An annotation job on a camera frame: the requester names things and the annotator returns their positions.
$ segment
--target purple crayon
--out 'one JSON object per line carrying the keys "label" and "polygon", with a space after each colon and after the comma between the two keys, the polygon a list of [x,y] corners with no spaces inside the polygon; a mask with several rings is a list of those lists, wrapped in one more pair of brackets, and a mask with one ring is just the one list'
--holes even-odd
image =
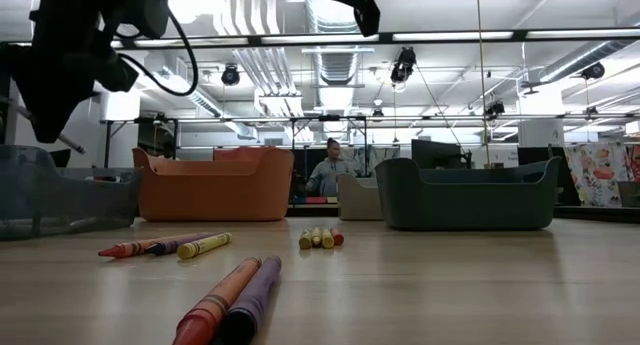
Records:
{"label": "purple crayon", "polygon": [[217,233],[216,234],[214,234],[214,233],[198,233],[198,234],[193,234],[193,236],[180,238],[180,239],[176,239],[176,240],[160,241],[160,242],[157,242],[157,243],[149,246],[148,248],[146,248],[144,252],[146,254],[156,254],[156,255],[173,254],[174,252],[178,251],[178,248],[182,244],[186,244],[188,242],[204,239],[204,238],[207,238],[207,237],[210,237],[210,236],[214,236],[214,235],[217,235]]}
{"label": "purple crayon", "polygon": [[224,345],[249,345],[258,331],[267,308],[269,293],[280,276],[282,262],[277,256],[268,257],[235,303],[222,319],[219,340]]}

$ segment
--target clear plastic bin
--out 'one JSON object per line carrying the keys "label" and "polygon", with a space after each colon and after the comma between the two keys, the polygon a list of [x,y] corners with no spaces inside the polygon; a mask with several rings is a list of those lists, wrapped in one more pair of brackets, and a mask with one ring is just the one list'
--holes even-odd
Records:
{"label": "clear plastic bin", "polygon": [[57,169],[46,151],[0,146],[0,240],[122,228],[137,214],[139,169]]}

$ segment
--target yellow crayon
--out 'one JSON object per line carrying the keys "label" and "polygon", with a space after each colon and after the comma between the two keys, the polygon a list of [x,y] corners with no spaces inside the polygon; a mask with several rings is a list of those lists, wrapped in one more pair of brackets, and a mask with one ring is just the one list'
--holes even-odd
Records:
{"label": "yellow crayon", "polygon": [[311,231],[305,230],[300,235],[300,240],[298,240],[298,245],[300,245],[301,250],[306,250],[311,248]]}
{"label": "yellow crayon", "polygon": [[322,247],[325,249],[333,248],[333,236],[329,229],[322,229]]}
{"label": "yellow crayon", "polygon": [[313,247],[320,247],[322,245],[322,231],[319,228],[314,228],[311,233],[311,245]]}
{"label": "yellow crayon", "polygon": [[178,256],[182,260],[190,259],[209,250],[213,250],[231,242],[230,233],[222,233],[208,238],[182,244],[178,248]]}

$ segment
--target table surface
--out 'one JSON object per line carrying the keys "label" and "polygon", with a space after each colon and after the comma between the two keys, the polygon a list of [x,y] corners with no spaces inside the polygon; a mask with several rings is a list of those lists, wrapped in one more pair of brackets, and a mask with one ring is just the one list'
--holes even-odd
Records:
{"label": "table surface", "polygon": [[[345,244],[298,249],[304,228]],[[97,251],[132,239],[228,230],[179,262]],[[381,222],[147,224],[0,243],[0,344],[170,344],[175,326],[241,260],[282,258],[254,344],[640,343],[640,228],[555,220],[548,231],[410,233]]]}

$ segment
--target crayon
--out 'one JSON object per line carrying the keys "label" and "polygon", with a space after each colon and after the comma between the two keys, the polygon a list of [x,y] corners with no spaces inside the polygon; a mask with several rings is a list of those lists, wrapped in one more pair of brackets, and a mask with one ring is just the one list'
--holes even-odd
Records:
{"label": "crayon", "polygon": [[311,245],[313,247],[320,247],[322,244],[322,231],[318,228],[314,228],[311,233]]}
{"label": "crayon", "polygon": [[322,247],[325,249],[333,248],[333,236],[329,229],[322,229]]}
{"label": "crayon", "polygon": [[158,241],[157,243],[146,248],[144,252],[147,254],[156,254],[156,255],[173,254],[178,250],[178,247],[180,247],[180,245],[182,244],[208,238],[217,234],[218,233],[193,234],[193,236],[182,238],[182,239]]}
{"label": "crayon", "polygon": [[300,235],[300,240],[298,240],[298,245],[300,245],[300,249],[306,250],[311,249],[311,231],[305,230]]}
{"label": "crayon", "polygon": [[218,336],[224,345],[249,345],[260,328],[269,294],[278,281],[282,262],[268,257],[220,322]]}
{"label": "crayon", "polygon": [[207,345],[224,314],[260,268],[260,260],[247,258],[218,283],[178,323],[173,345]]}
{"label": "crayon", "polygon": [[192,237],[197,234],[185,234],[185,235],[177,235],[177,236],[167,236],[156,239],[147,239],[140,241],[133,241],[128,243],[120,243],[116,244],[109,249],[102,250],[98,252],[98,256],[110,256],[116,259],[136,256],[144,254],[144,251],[150,247],[151,245],[160,242],[160,241],[168,241],[168,240],[177,240],[180,238]]}
{"label": "crayon", "polygon": [[213,250],[231,242],[230,233],[222,233],[208,238],[188,242],[178,247],[178,256],[182,260],[190,259],[209,250]]}
{"label": "crayon", "polygon": [[331,235],[333,236],[333,242],[336,246],[340,246],[344,243],[344,236],[338,228],[331,228]]}

